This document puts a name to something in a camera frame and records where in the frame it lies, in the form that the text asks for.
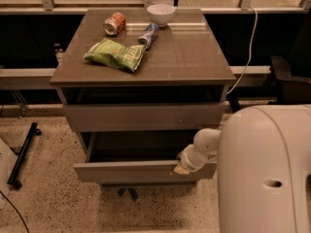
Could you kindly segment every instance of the open drawer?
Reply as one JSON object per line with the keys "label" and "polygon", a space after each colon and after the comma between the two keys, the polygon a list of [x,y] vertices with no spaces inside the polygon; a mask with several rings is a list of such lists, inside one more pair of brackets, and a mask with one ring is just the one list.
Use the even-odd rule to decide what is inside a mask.
{"label": "open drawer", "polygon": [[177,154],[191,144],[195,130],[126,131],[92,133],[86,163],[76,164],[82,182],[107,186],[196,183],[210,179],[216,163],[189,175],[174,168]]}

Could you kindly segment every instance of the green snack bag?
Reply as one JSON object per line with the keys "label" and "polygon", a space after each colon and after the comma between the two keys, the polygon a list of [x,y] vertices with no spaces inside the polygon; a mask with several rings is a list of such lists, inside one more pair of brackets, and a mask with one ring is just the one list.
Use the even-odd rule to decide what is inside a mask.
{"label": "green snack bag", "polygon": [[90,48],[84,55],[84,59],[122,70],[127,69],[134,73],[143,57],[145,49],[146,45],[125,47],[117,42],[104,38],[100,43]]}

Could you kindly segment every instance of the speckled floor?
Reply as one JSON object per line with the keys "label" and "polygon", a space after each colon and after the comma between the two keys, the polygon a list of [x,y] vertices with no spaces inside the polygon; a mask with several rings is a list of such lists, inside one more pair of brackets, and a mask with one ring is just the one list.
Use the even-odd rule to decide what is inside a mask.
{"label": "speckled floor", "polygon": [[[73,165],[85,154],[58,108],[32,108],[22,119],[3,115],[17,111],[0,117],[0,137],[10,147],[22,145],[32,122],[42,131],[22,165],[22,188],[9,194],[31,233],[219,233],[217,175],[197,186],[138,187],[134,202],[128,191],[119,197],[117,188],[79,181]],[[25,232],[8,203],[0,210],[0,232]]]}

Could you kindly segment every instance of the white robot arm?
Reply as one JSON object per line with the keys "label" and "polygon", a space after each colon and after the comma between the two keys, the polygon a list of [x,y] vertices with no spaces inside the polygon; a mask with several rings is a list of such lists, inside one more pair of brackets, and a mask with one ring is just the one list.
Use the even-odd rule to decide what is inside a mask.
{"label": "white robot arm", "polygon": [[217,172],[221,233],[310,233],[311,105],[233,114]]}
{"label": "white robot arm", "polygon": [[221,131],[205,128],[199,130],[193,144],[179,153],[181,163],[175,168],[179,174],[189,174],[201,169],[204,164],[216,162]]}

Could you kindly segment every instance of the white bowl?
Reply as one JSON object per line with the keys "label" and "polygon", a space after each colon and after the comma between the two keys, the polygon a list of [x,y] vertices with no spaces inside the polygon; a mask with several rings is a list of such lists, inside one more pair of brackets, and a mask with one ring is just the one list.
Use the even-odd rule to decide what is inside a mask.
{"label": "white bowl", "polygon": [[173,18],[175,7],[168,4],[154,4],[147,8],[147,12],[151,21],[162,27]]}

